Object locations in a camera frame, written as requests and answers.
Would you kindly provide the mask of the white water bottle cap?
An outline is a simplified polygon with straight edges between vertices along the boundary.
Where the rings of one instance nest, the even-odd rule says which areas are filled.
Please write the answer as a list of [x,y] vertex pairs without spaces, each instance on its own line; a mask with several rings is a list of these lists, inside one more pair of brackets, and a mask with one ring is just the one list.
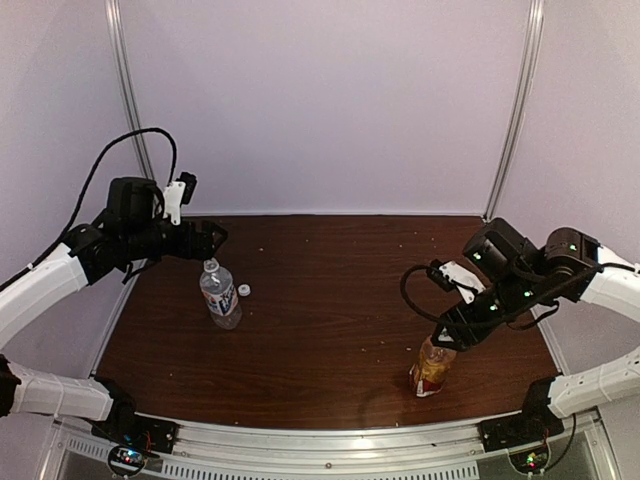
[[242,297],[249,296],[251,294],[251,288],[248,284],[241,284],[238,287],[238,293]]

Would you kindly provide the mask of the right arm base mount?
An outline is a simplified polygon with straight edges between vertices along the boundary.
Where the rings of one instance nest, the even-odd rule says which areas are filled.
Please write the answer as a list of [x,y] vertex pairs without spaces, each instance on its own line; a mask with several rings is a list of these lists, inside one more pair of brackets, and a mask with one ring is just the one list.
[[555,377],[532,382],[519,413],[479,423],[478,431],[486,453],[544,442],[550,436],[564,432],[563,421],[549,408],[553,380]]

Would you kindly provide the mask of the amber tea bottle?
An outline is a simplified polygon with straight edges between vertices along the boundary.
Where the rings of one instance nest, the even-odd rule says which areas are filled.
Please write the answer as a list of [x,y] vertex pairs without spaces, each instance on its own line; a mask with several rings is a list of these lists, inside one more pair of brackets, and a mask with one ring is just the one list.
[[455,350],[435,346],[427,337],[420,347],[417,361],[409,370],[414,395],[425,398],[440,392],[456,356]]

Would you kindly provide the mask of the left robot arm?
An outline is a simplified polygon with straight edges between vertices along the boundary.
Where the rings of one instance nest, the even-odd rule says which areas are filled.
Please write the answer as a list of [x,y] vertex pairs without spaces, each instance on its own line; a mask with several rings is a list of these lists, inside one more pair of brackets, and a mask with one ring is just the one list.
[[[196,178],[181,174],[165,189],[150,179],[122,177],[109,187],[107,205],[90,224],[73,226],[39,263],[1,291],[1,343],[9,341],[61,300],[114,270],[127,279],[134,264],[153,266],[166,256],[204,261],[228,238],[222,227],[184,220]],[[109,381],[74,379],[1,360],[1,413],[35,413],[104,422],[123,444],[137,442],[144,424],[133,402]]]

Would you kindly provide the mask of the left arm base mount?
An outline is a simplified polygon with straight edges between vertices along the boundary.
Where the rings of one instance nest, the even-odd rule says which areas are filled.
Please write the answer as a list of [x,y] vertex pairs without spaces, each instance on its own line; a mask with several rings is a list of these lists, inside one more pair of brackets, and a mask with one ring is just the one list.
[[138,414],[134,398],[115,381],[104,377],[93,377],[93,380],[104,386],[113,400],[105,420],[88,421],[93,435],[142,453],[173,452],[178,429],[175,422]]

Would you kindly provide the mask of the clear water bottle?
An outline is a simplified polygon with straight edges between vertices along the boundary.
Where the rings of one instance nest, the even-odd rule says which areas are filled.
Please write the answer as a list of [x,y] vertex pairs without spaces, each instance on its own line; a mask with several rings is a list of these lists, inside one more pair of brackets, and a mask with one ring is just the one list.
[[224,330],[236,329],[242,308],[231,272],[215,258],[205,260],[199,287],[214,323]]

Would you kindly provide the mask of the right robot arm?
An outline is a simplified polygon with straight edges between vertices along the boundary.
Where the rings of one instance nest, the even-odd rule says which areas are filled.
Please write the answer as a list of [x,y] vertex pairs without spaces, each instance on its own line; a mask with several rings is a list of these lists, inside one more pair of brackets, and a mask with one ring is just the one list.
[[[535,306],[555,308],[559,299],[584,302],[639,319],[639,266],[593,237],[569,227],[553,231],[538,248],[506,220],[496,218],[467,242],[464,256],[490,281],[483,287],[465,268],[448,262],[440,276],[459,289],[461,301],[441,315],[433,345],[464,352],[498,326]],[[519,440],[535,440],[551,424],[551,414],[567,418],[639,392],[639,351],[591,369],[558,375],[531,385],[533,404],[513,419]]]

